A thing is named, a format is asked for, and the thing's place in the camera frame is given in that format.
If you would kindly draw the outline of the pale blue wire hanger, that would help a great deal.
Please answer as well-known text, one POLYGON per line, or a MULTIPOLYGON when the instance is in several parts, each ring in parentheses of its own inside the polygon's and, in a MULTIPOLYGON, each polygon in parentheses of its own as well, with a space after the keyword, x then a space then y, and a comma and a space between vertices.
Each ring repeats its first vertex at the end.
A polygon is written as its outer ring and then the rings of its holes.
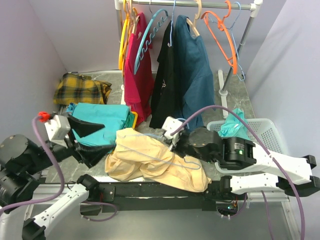
POLYGON ((200 170, 202 165, 199 160, 192 157, 190 160, 180 157, 169 151, 169 148, 161 142, 161 137, 147 133, 126 133, 117 140, 117 146, 123 150, 132 151, 139 157, 167 166, 174 166, 188 170, 200 170))

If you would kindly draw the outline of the turquoise t shirt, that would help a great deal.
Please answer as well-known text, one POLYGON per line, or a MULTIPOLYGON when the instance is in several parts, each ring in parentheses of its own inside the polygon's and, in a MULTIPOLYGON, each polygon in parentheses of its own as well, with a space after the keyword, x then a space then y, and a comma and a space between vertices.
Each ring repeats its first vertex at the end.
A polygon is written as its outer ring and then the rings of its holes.
POLYGON ((231 113, 228 114, 224 124, 220 127, 218 135, 220 137, 238 137, 245 140, 250 140, 248 136, 248 129, 231 113))

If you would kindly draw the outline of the cream beige shirt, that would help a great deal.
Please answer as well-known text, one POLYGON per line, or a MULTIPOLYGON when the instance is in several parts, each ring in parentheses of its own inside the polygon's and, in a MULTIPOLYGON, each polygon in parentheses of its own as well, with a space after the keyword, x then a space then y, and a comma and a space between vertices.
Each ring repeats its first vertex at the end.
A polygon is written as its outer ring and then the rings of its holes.
POLYGON ((116 147, 106 157, 104 170, 120 182, 143 177, 193 193, 204 192, 212 182, 200 160, 180 157, 159 140, 132 128, 117 131, 116 147))

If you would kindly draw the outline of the light blue wavy hanger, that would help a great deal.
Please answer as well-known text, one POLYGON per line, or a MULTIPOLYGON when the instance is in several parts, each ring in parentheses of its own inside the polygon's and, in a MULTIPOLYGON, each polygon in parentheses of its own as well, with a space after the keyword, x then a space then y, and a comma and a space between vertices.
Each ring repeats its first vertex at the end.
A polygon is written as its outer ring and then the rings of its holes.
POLYGON ((143 60, 145 53, 149 50, 149 46, 151 45, 156 33, 159 31, 163 23, 166 22, 168 17, 169 17, 168 11, 165 10, 164 8, 161 8, 152 16, 151 20, 147 24, 136 53, 136 57, 134 61, 134 69, 133 69, 134 75, 137 74, 141 61, 143 60), (152 29, 152 26, 155 20, 157 19, 158 15, 162 13, 164 13, 164 15, 160 17, 159 21, 156 23, 156 25, 152 29))

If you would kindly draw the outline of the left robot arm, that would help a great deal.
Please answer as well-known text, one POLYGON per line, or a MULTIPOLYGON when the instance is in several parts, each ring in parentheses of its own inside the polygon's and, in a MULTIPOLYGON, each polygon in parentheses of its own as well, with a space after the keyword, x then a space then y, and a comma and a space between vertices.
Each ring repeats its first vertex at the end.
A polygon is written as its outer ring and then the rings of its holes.
POLYGON ((88 174, 78 178, 72 188, 65 189, 65 178, 59 162, 78 153, 75 135, 88 136, 104 125, 86 122, 71 115, 40 112, 32 120, 38 133, 43 122, 48 141, 39 138, 40 145, 21 134, 6 138, 0 145, 0 237, 3 240, 44 240, 70 211, 81 204, 102 207, 103 190, 88 174), (40 182, 35 174, 49 166, 59 173, 59 190, 48 197, 34 199, 40 182))

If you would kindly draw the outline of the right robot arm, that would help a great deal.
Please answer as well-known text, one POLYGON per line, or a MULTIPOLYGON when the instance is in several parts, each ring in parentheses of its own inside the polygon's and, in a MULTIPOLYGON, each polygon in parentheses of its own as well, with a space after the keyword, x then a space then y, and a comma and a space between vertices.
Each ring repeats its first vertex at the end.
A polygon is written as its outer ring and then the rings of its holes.
POLYGON ((173 151, 213 164, 220 173, 219 195, 228 200, 250 192, 276 191, 288 196, 308 197, 320 190, 320 179, 312 174, 315 157, 292 157, 264 150, 240 137, 220 137, 199 127, 181 129, 172 135, 173 151))

